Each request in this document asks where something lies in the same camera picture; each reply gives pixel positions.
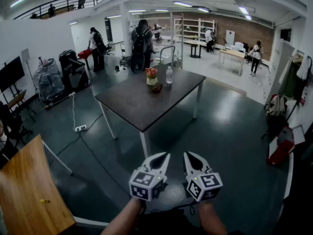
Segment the round table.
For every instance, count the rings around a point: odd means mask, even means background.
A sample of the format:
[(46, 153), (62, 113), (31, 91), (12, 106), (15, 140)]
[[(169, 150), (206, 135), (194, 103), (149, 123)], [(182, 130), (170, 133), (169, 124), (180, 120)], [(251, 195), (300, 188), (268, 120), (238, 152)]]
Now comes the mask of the round table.
[(201, 48), (207, 47), (205, 42), (199, 40), (187, 40), (185, 43), (190, 45), (190, 57), (197, 59), (201, 58)]

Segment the black office chair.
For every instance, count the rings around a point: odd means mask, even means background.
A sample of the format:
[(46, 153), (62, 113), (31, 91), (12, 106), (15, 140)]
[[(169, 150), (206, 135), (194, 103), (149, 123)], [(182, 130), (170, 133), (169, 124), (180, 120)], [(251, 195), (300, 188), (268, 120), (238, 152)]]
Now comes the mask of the black office chair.
[(16, 141), (15, 147), (21, 142), (26, 145), (23, 138), (27, 134), (33, 134), (31, 130), (27, 130), (23, 123), (21, 116), (19, 114), (15, 115), (10, 112), (8, 106), (0, 101), (0, 121), (4, 127), (5, 135)]

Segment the small wooden desk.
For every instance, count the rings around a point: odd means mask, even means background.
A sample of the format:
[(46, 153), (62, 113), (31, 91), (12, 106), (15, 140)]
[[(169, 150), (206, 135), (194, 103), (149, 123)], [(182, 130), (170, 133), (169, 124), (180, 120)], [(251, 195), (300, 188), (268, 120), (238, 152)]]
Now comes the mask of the small wooden desk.
[(32, 119), (33, 122), (36, 122), (33, 114), (36, 114), (36, 112), (29, 106), (29, 104), (26, 103), (25, 95), (27, 90), (21, 91), (19, 94), (14, 96), (14, 98), (7, 103), (7, 106), (11, 112), (17, 109), (18, 112), (21, 110), (25, 110), (26, 114), (30, 119)]

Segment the beige backpack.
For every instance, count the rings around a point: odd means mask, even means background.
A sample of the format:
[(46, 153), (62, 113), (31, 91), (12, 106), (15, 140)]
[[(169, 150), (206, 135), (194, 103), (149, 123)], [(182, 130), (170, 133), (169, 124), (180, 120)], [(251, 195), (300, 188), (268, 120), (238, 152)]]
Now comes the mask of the beige backpack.
[(283, 96), (280, 96), (278, 94), (273, 94), (269, 100), (269, 102), (266, 104), (266, 116), (267, 117), (280, 117), (286, 116), (286, 110), (287, 110), (287, 99)]

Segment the plastic wrapped pallet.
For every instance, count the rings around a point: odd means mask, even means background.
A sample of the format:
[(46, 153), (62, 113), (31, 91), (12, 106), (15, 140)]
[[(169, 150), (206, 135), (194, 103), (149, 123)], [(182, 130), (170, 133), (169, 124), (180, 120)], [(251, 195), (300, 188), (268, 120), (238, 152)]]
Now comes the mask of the plastic wrapped pallet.
[(45, 105), (57, 102), (66, 92), (61, 73), (54, 58), (38, 57), (38, 69), (33, 80), (39, 91), (39, 97)]

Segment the black balcony railing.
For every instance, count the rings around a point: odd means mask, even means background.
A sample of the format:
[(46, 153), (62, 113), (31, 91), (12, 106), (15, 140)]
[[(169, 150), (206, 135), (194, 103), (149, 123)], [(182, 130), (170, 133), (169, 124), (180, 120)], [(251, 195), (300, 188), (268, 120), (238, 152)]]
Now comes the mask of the black balcony railing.
[[(102, 1), (104, 0), (86, 0), (84, 8), (94, 7)], [(49, 19), (48, 9), (50, 4), (56, 7), (55, 15), (78, 10), (78, 0), (52, 0), (30, 9), (14, 19)]]

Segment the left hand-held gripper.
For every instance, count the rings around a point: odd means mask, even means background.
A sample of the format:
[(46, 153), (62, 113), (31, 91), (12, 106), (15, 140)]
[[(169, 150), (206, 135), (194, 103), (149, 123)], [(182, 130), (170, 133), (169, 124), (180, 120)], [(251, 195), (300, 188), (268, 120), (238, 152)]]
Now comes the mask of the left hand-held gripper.
[(164, 184), (167, 180), (165, 175), (170, 161), (171, 154), (161, 152), (149, 156), (142, 163), (142, 166), (133, 171), (129, 180), (129, 189), (132, 197), (151, 202), (158, 198), (164, 191)]

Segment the black television on stand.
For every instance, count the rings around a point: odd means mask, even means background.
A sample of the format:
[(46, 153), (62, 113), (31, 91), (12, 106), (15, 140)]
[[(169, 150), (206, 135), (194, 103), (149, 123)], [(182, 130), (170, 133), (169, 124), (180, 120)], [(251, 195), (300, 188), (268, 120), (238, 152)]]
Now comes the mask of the black television on stand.
[(0, 70), (0, 91), (5, 92), (6, 89), (10, 89), (13, 98), (20, 94), (15, 83), (25, 76), (21, 58), (18, 56), (13, 59), (10, 63), (6, 64)]

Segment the red case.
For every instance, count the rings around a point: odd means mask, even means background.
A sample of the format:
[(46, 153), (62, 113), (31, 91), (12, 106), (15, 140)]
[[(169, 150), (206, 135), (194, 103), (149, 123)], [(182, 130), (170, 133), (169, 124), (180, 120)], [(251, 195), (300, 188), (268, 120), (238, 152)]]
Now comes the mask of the red case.
[(284, 126), (281, 132), (270, 142), (268, 147), (267, 164), (281, 163), (296, 146), (305, 142), (302, 125), (294, 128)]

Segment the person's left forearm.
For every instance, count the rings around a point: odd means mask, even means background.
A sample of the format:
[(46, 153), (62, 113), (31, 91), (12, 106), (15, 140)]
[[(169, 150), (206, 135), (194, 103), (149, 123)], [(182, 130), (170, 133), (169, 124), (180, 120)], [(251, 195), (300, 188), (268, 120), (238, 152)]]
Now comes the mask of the person's left forearm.
[(133, 197), (102, 231), (101, 235), (129, 235), (142, 209), (142, 201)]

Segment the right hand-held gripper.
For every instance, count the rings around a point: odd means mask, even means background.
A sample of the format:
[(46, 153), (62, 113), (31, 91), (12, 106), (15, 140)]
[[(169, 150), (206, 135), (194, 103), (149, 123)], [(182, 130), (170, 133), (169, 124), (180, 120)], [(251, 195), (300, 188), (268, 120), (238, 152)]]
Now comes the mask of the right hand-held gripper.
[(183, 158), (187, 181), (186, 197), (192, 197), (196, 202), (215, 198), (223, 187), (219, 173), (214, 172), (207, 160), (196, 153), (184, 152)]

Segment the person's dark clothing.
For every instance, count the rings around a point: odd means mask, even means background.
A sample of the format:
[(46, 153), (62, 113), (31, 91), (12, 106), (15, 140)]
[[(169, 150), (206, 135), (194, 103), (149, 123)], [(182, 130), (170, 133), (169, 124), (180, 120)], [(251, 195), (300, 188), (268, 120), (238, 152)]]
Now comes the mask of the person's dark clothing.
[(203, 230), (194, 226), (183, 210), (157, 211), (140, 214), (132, 235), (202, 235)]

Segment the light wooden table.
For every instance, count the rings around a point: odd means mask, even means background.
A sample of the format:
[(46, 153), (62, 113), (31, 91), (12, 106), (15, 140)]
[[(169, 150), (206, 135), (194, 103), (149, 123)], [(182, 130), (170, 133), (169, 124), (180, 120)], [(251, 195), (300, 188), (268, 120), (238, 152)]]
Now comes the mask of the light wooden table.
[(237, 58), (240, 61), (240, 68), (238, 71), (238, 75), (241, 76), (242, 75), (242, 71), (243, 71), (243, 64), (244, 64), (244, 60), (245, 60), (245, 54), (236, 50), (229, 50), (229, 49), (220, 49), (219, 50), (219, 61), (218, 61), (218, 67), (220, 67), (222, 64), (224, 64), (224, 60), (226, 56), (230, 56), (232, 58)]

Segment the white lockers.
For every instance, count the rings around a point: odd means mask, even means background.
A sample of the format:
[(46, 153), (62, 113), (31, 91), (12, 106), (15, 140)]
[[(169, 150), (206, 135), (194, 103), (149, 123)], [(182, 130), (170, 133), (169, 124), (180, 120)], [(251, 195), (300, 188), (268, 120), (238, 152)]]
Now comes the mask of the white lockers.
[(288, 64), (288, 61), (294, 51), (294, 48), (281, 40), (277, 47), (274, 48), (273, 59), (270, 62), (269, 75), (265, 78), (263, 85), (263, 96), (265, 105), (270, 101), (273, 94), (277, 94), (281, 83), (280, 77)]

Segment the wooden shelving unit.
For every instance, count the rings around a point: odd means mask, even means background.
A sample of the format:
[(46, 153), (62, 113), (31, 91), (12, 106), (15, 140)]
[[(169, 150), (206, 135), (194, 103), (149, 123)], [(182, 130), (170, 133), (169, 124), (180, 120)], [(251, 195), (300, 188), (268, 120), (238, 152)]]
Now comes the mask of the wooden shelving unit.
[(174, 19), (175, 38), (177, 41), (186, 43), (188, 40), (205, 42), (207, 30), (217, 33), (217, 21), (199, 19)]

